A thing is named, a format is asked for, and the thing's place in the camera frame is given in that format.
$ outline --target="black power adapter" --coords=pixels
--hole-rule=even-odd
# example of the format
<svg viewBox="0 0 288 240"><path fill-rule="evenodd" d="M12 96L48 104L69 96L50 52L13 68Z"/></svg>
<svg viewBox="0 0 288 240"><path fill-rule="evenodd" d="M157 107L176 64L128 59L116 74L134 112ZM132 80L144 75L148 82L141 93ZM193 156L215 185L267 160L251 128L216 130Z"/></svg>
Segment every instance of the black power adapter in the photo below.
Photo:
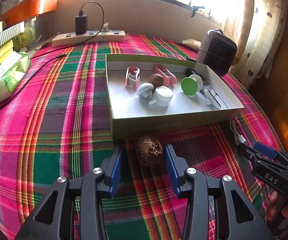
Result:
<svg viewBox="0 0 288 240"><path fill-rule="evenodd" d="M75 18L75 33L76 35L85 34L88 25L88 15L83 15L83 12L79 13L79 16Z"/></svg>

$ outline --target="brown wooden cabinet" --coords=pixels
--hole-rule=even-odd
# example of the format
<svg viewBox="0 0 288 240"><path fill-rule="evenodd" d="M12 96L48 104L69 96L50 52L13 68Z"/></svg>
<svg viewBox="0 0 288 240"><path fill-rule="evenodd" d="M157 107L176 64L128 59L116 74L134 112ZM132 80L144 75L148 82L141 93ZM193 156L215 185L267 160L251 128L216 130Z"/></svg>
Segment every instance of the brown wooden cabinet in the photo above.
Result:
<svg viewBox="0 0 288 240"><path fill-rule="evenodd" d="M249 92L259 103L288 153L288 12L285 31L269 79L261 78Z"/></svg>

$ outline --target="bed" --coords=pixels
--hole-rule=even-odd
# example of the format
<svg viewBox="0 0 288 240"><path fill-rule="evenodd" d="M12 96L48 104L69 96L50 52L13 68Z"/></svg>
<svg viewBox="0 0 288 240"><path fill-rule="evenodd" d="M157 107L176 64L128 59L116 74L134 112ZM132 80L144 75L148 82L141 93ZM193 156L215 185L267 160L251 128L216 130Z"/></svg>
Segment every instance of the bed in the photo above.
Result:
<svg viewBox="0 0 288 240"><path fill-rule="evenodd" d="M48 63L7 107L0 110L0 229L14 239L43 193L59 177L84 175L114 150L105 85L105 54L141 54L196 58L196 52L174 41L128 34L125 42L75 46L32 60L23 84ZM49 46L38 54L53 50ZM224 82L244 105L236 118L238 131L256 141L282 149L269 120L238 81ZM236 152L229 122L160 134L178 156L205 175L231 175L264 216L268 189L251 175L250 163ZM108 238L180 239L186 200L172 192L166 168L139 168L136 138L125 139L129 166L123 169L116 197L103 200ZM209 239L215 236L214 205L209 207ZM79 202L76 202L75 239L79 239Z"/></svg>

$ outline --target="power strip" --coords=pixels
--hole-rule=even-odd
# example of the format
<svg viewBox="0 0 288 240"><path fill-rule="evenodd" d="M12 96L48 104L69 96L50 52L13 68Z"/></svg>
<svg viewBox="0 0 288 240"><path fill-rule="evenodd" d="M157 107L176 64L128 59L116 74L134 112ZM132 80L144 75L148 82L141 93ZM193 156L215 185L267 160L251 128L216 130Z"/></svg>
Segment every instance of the power strip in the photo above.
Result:
<svg viewBox="0 0 288 240"><path fill-rule="evenodd" d="M76 35L75 33L65 33L59 34L54 39L52 39L53 47L76 44L83 41L86 41L91 36L95 36L98 31L88 31L85 34ZM109 31L109 32L100 32L95 38L86 41L86 42L109 42L109 41L125 41L125 32L124 31Z"/></svg>

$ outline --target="silver screw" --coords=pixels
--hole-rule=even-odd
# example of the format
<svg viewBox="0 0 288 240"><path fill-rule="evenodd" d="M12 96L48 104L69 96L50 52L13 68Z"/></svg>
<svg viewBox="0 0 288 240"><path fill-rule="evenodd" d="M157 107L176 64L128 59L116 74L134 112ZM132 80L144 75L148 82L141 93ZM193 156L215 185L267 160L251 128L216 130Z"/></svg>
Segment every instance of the silver screw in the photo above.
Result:
<svg viewBox="0 0 288 240"><path fill-rule="evenodd" d="M100 173L102 173L102 169L101 168L95 168L95 169L93 169L93 173L94 174L100 174Z"/></svg>
<svg viewBox="0 0 288 240"><path fill-rule="evenodd" d="M63 183L65 181L66 181L66 177L65 176L60 176L60 177L57 178L57 182L59 182L59 183Z"/></svg>
<svg viewBox="0 0 288 240"><path fill-rule="evenodd" d="M194 168L188 168L188 169L187 169L187 173L189 173L189 174L195 174L195 173L196 173L196 169L194 169Z"/></svg>
<svg viewBox="0 0 288 240"><path fill-rule="evenodd" d="M230 181L232 181L232 178L231 178L231 176L229 176L229 175L224 175L224 176L223 176L223 180L225 180L225 181L227 181L227 182L230 182Z"/></svg>

